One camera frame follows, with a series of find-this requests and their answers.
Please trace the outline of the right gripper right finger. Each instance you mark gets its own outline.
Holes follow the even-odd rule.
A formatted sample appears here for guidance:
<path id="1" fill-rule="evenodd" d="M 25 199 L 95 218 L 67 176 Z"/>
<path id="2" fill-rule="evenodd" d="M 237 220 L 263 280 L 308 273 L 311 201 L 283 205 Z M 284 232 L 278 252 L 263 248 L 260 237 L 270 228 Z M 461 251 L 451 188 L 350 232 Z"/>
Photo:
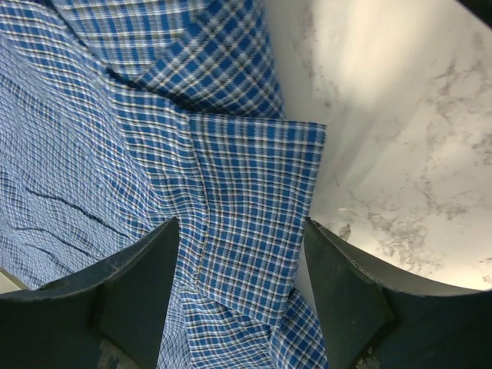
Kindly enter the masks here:
<path id="1" fill-rule="evenodd" d="M 307 220 L 304 252 L 331 368 L 489 368 L 491 293 L 397 268 Z"/>

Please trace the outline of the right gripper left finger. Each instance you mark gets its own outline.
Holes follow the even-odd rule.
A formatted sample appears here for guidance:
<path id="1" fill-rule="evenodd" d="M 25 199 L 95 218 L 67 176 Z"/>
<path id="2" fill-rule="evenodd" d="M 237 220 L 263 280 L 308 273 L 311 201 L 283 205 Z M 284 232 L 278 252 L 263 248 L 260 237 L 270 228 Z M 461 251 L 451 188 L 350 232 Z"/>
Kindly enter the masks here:
<path id="1" fill-rule="evenodd" d="M 175 275 L 177 218 L 36 290 L 1 296 L 3 368 L 155 368 Z"/>

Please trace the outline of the blue plaid long sleeve shirt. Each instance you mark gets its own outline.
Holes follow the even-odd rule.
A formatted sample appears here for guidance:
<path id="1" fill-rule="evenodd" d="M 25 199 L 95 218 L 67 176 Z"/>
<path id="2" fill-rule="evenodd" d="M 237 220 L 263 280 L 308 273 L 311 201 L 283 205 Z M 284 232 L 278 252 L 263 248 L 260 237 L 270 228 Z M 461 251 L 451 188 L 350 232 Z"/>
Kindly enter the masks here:
<path id="1" fill-rule="evenodd" d="M 324 127 L 260 1 L 1 3 L 1 265 L 37 288 L 180 223 L 160 368 L 325 368 L 294 279 Z"/>

